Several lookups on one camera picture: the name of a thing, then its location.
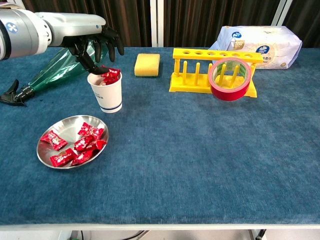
yellow test tube rack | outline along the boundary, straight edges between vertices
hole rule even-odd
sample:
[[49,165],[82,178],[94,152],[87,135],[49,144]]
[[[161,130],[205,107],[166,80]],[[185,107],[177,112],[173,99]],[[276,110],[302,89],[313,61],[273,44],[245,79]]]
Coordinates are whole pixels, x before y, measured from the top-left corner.
[[[207,73],[199,73],[200,62],[196,63],[195,73],[188,73],[188,62],[186,60],[209,60],[218,61],[225,58],[239,58],[251,64],[251,80],[248,91],[245,96],[256,98],[257,91],[252,81],[252,77],[256,70],[256,65],[262,63],[264,60],[260,53],[257,52],[243,52],[243,51],[217,51],[205,49],[190,49],[190,48],[174,48],[174,72],[171,75],[171,83],[169,92],[189,92],[211,94],[208,72],[212,67],[212,63],[208,65]],[[183,62],[183,71],[180,72],[180,60]]]

yellow sponge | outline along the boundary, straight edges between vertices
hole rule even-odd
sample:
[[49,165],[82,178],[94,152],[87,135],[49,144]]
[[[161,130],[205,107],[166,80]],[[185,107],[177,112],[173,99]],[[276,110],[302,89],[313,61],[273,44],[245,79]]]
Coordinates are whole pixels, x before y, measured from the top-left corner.
[[139,53],[134,66],[137,77],[154,77],[159,73],[160,54]]

green plastic bottle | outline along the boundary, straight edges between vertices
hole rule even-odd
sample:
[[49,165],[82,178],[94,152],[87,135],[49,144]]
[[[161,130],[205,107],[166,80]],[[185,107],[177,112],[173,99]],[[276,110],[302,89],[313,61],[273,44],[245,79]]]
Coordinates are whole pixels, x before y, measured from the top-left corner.
[[[101,47],[101,59],[103,59],[108,48],[103,45]],[[92,42],[89,42],[87,47],[87,53],[95,61],[95,49]],[[61,49],[48,63],[48,65],[42,69],[28,84],[34,89],[35,93],[40,92],[48,87],[59,85],[64,81],[74,78],[86,70],[79,63],[76,62],[76,57],[71,55],[67,48]]]

white paper cup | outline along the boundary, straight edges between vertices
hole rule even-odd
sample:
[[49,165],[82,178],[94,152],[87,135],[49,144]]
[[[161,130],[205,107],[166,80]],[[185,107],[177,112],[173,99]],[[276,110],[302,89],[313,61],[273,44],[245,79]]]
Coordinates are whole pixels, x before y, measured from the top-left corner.
[[103,78],[100,75],[90,73],[88,76],[88,83],[91,85],[101,110],[108,114],[115,113],[122,108],[122,73],[120,73],[120,79],[113,84],[105,86],[96,85],[96,83],[102,79]]

black curtain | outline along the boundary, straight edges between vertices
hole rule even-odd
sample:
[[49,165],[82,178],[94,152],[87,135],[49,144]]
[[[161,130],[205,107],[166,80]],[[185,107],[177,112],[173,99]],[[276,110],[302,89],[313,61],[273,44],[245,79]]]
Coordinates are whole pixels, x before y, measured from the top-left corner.
[[271,25],[280,0],[165,0],[164,46],[210,47],[222,26]]
[[150,0],[23,0],[32,12],[96,14],[125,46],[151,47]]
[[293,0],[283,22],[303,42],[303,48],[320,48],[320,0]]

